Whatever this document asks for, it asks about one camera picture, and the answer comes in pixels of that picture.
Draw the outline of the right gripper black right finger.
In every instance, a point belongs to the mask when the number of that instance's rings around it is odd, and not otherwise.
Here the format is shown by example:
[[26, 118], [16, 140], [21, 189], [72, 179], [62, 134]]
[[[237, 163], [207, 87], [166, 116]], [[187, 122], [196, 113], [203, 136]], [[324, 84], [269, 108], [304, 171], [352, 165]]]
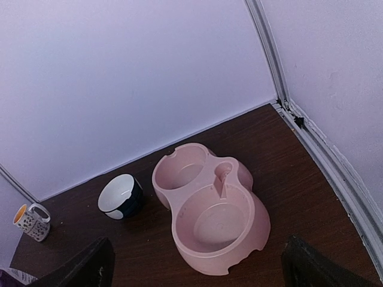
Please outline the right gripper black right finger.
[[285, 286], [376, 286], [329, 260], [295, 235], [288, 238], [281, 264]]

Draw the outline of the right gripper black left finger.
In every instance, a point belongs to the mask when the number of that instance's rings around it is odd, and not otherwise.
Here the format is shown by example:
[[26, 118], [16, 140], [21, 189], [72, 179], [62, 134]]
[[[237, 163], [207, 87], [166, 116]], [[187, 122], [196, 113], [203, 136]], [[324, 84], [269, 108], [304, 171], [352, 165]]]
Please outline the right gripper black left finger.
[[57, 270], [30, 286], [111, 286], [115, 253], [110, 240], [100, 237]]

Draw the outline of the purple pet food bag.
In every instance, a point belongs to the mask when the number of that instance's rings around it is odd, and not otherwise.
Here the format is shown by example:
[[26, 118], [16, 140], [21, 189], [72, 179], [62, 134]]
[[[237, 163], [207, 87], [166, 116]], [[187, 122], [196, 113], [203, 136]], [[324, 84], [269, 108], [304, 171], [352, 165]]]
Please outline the purple pet food bag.
[[1, 287], [24, 287], [37, 280], [37, 277], [24, 271], [1, 267]]

